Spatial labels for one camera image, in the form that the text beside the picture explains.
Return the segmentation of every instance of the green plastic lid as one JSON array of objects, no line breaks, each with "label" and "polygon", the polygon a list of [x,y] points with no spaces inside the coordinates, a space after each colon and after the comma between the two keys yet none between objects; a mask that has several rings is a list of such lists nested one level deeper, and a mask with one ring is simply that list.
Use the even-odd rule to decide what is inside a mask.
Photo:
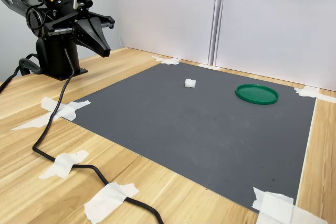
[{"label": "green plastic lid", "polygon": [[279,98],[275,90],[255,84],[240,85],[236,89],[236,95],[244,101],[262,105],[276,103]]}]

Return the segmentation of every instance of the cardboard panel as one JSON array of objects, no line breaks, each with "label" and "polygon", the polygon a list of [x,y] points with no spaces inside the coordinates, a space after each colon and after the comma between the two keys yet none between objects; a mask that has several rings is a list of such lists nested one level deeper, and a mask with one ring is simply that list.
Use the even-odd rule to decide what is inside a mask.
[{"label": "cardboard panel", "polygon": [[208,64],[215,0],[116,1],[123,46]]},{"label": "cardboard panel", "polygon": [[336,90],[336,0],[223,0],[216,65]]}]

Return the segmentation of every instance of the white tape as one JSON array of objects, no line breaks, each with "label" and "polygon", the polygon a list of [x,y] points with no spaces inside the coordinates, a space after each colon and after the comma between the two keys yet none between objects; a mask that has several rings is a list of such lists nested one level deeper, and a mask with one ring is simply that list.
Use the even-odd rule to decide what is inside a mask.
[{"label": "white tape", "polygon": [[261,204],[261,212],[271,216],[280,223],[290,224],[293,204],[285,202],[266,192]]},{"label": "white tape", "polygon": [[330,97],[330,96],[324,95],[324,94],[318,94],[317,99],[320,99],[320,100],[326,101],[326,102],[336,103],[336,98],[335,97]]},{"label": "white tape", "polygon": [[[76,118],[76,113],[75,111],[77,109],[80,109],[86,105],[90,104],[89,101],[85,101],[85,102],[70,102],[69,104],[65,105],[65,104],[61,104],[59,106],[59,109],[56,113],[56,115],[53,118],[53,121],[59,119],[60,117],[63,117],[65,119],[68,119],[70,121],[72,121],[73,119]],[[35,127],[35,128],[41,128],[42,126],[47,125],[50,116],[52,114],[52,112],[54,111],[55,107],[57,105],[57,102],[48,98],[48,97],[44,97],[42,98],[42,102],[41,102],[41,107],[50,111],[49,113],[40,116],[39,118],[35,118],[27,123],[24,123],[16,128],[11,129],[11,131],[13,130],[20,130],[20,129],[26,129],[26,128],[30,128],[30,127]]]},{"label": "white tape", "polygon": [[206,65],[206,64],[198,64],[199,67],[202,67],[202,68],[208,68],[208,69],[213,69],[213,70],[219,70],[219,69],[222,69],[220,67],[216,67],[216,66],[210,66],[210,65]]},{"label": "white tape", "polygon": [[133,184],[120,186],[109,183],[84,205],[85,214],[92,224],[99,223],[116,210],[126,197],[131,198],[138,192]]},{"label": "white tape", "polygon": [[[54,101],[53,99],[50,99],[48,97],[42,98],[41,107],[43,109],[52,112],[56,108],[56,105],[57,102]],[[56,114],[70,121],[76,118],[75,109],[65,104],[61,104],[59,106],[59,109]]]},{"label": "white tape", "polygon": [[293,206],[292,198],[253,189],[256,200],[252,207],[260,211],[257,224],[328,224],[325,220]]},{"label": "white tape", "polygon": [[163,58],[156,57],[156,56],[152,56],[152,57],[155,58],[156,61],[160,61],[162,64],[167,64],[167,65],[173,64],[173,65],[177,65],[177,64],[180,63],[180,62],[179,62],[180,59],[176,59],[176,58],[163,59]]},{"label": "white tape", "polygon": [[319,88],[305,86],[299,93],[301,97],[316,97],[317,94],[320,92]]},{"label": "white tape", "polygon": [[57,175],[61,178],[66,178],[74,164],[82,162],[89,153],[87,151],[79,151],[73,154],[61,153],[55,158],[53,165],[42,173],[39,178],[50,178]]},{"label": "white tape", "polygon": [[184,87],[185,88],[194,88],[196,86],[196,80],[185,79]]},{"label": "white tape", "polygon": [[322,101],[336,103],[335,97],[330,97],[328,95],[320,94],[319,88],[305,86],[303,89],[299,89],[299,88],[294,88],[294,89],[301,97],[313,97],[313,98],[317,98]]}]

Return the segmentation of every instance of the wooden tabletop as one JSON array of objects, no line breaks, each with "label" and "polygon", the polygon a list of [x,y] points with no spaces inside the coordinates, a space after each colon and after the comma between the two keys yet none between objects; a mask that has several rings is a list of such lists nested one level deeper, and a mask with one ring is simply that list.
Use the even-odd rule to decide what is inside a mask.
[{"label": "wooden tabletop", "polygon": [[[157,65],[159,62],[152,56],[157,55],[122,48],[113,51],[109,58],[94,56],[81,60],[81,67],[88,69],[88,73],[71,80],[62,103],[80,99]],[[253,74],[219,71],[303,88],[300,84]],[[90,223],[83,205],[104,186],[96,173],[76,169],[65,179],[57,176],[39,179],[52,164],[31,149],[44,127],[10,131],[45,114],[41,99],[57,100],[64,82],[30,74],[14,79],[0,94],[0,223]],[[320,93],[336,97],[336,92],[320,90]],[[109,182],[134,183],[139,193],[133,198],[154,207],[165,223],[256,222],[258,216],[254,212],[112,141],[60,118],[52,123],[40,148],[54,157],[88,151],[90,155],[83,163],[97,166]],[[334,103],[316,102],[298,206],[329,224],[336,223]],[[102,223],[112,222],[155,223],[155,218],[124,202]]]}]

